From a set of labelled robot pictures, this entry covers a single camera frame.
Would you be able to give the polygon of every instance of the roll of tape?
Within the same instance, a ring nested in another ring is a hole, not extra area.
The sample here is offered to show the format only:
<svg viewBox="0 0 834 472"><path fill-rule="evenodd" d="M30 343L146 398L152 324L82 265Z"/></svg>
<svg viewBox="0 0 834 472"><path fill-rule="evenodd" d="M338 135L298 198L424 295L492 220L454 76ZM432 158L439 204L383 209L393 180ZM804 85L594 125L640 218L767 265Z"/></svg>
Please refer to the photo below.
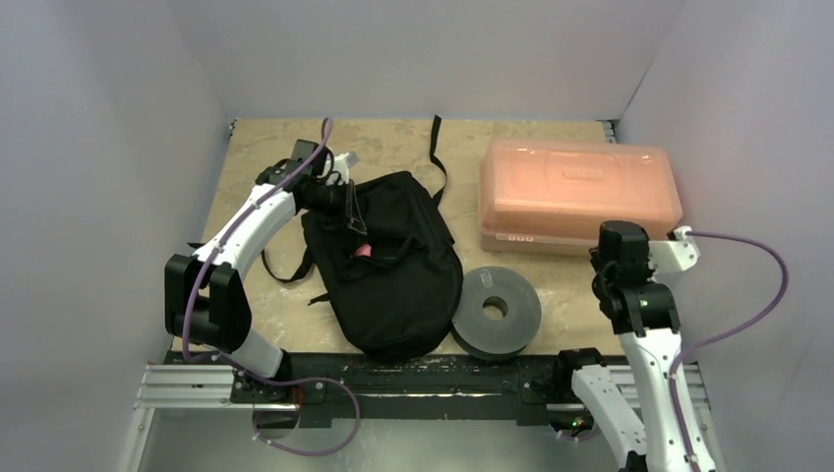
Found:
<svg viewBox="0 0 834 472"><path fill-rule="evenodd" d="M493 320L485 309L502 317ZM480 267L463 277L451 334L466 352L487 361L502 361L521 352L542 323L542 304L524 277L506 267Z"/></svg>

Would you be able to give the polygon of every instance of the translucent storage box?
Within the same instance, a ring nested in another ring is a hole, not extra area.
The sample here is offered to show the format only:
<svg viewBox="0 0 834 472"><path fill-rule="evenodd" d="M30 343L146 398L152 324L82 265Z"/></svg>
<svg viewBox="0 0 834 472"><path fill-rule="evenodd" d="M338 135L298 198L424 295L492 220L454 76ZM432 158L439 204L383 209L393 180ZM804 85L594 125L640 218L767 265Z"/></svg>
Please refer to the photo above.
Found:
<svg viewBox="0 0 834 472"><path fill-rule="evenodd" d="M666 239L683 213L658 147L496 139L480 172L486 250L587 255L603 221L634 221Z"/></svg>

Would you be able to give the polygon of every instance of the backpack strap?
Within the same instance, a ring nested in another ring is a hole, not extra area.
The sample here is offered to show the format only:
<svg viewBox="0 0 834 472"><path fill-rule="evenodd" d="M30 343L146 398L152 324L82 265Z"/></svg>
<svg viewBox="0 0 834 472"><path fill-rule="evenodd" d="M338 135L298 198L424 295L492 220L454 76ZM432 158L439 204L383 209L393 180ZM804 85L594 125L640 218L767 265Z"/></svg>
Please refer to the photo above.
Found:
<svg viewBox="0 0 834 472"><path fill-rule="evenodd" d="M297 280L301 280L310 272L310 269L313 268L313 255L310 253L309 249L304 251L304 256L301 258L301 264L298 265L298 268L295 269L295 273L292 274L289 278L281 278L272 271L269 267L269 263L267 262L267 250L264 249L261 251L261 262L264 263L264 268L267 270L267 273L274 278L275 280L281 283L290 283L295 282Z"/></svg>
<svg viewBox="0 0 834 472"><path fill-rule="evenodd" d="M437 150L438 148L438 135L441 133L441 122L443 122L443 118L441 118L438 115L435 115L435 121L434 123L432 123L432 141L429 144L429 159L431 159L432 163L437 165L438 168L440 168L443 171L444 177L446 177L444 185L432 197L432 200L435 202L435 205L441 204L441 200L443 199L443 193L448 183L448 174L446 173L446 168L443 166L441 160L438 159L438 157L435 155L435 150Z"/></svg>

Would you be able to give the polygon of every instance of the black strap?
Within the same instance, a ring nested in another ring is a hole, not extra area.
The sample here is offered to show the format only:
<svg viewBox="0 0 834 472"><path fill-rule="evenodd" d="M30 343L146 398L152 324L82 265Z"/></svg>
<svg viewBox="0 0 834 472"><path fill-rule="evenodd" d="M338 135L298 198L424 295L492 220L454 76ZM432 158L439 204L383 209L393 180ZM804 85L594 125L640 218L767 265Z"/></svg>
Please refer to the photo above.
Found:
<svg viewBox="0 0 834 472"><path fill-rule="evenodd" d="M298 268L295 269L295 273L292 274L289 278L281 278L275 275L272 272L272 269L269 267L269 263L267 262L267 250L264 249L261 251L261 262L264 263L264 268L267 270L269 275L275 280L281 283L290 283L295 282L296 280L301 280L310 272L310 269L313 268L313 255L310 253L310 250L304 251L304 256L301 258L301 264L298 265Z"/></svg>
<svg viewBox="0 0 834 472"><path fill-rule="evenodd" d="M441 187L440 190L432 197L432 200L435 201L435 205L440 205L441 200L443 199L443 192L446 189L446 184L448 183L448 174L446 174L446 168L443 166L443 163L440 159L435 155L435 150L438 148L438 135L441 133L441 122L443 118L438 115L435 115L435 122L432 123L432 143L429 145L429 158L432 159L432 163L437 165L444 173L444 177L446 177L446 181L444 185Z"/></svg>
<svg viewBox="0 0 834 472"><path fill-rule="evenodd" d="M323 293L323 294L319 295L318 297L313 298L309 302L307 302L307 306L309 307L310 305L313 305L314 303L329 302L329 301L330 301L330 294L329 293Z"/></svg>

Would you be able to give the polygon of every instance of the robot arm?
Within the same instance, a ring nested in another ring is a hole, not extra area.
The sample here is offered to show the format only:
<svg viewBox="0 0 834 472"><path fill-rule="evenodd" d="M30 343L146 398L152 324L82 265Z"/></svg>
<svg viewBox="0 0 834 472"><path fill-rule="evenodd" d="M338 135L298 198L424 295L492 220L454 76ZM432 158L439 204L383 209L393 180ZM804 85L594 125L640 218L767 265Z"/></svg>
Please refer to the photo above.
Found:
<svg viewBox="0 0 834 472"><path fill-rule="evenodd" d="M175 336L182 336L189 292L200 266L213 250L219 250L204 278L209 295L198 296L194 306L191 340L225 353L237 364L267 379L277 375L284 351L252 328L252 312L243 289L243 279L252 263L275 232L304 208L332 216L334 226L365 232L348 175L349 168L359 160L353 152L334 156L324 147L312 165L282 190L257 204L315 148L315 143L298 140L291 158L268 167L258 176L248 200L217 235L190 257L174 255L165 266L165 328ZM250 214L220 247L221 236L244 212Z"/></svg>
<svg viewBox="0 0 834 472"><path fill-rule="evenodd" d="M654 280L656 273L687 270L697 262L699 253L688 231L676 230L675 241L649 241L640 226L609 221L600 228L599 247L591 251L597 271L594 294L631 365L643 422L611 381L596 350L560 354L571 389L590 410L623 471L688 472L691 460L704 472L715 470L704 441L694 442L694 457L685 453L668 377L684 376L683 367L670 373L681 351L680 322L672 292ZM686 383L678 385L688 435L699 439Z"/></svg>

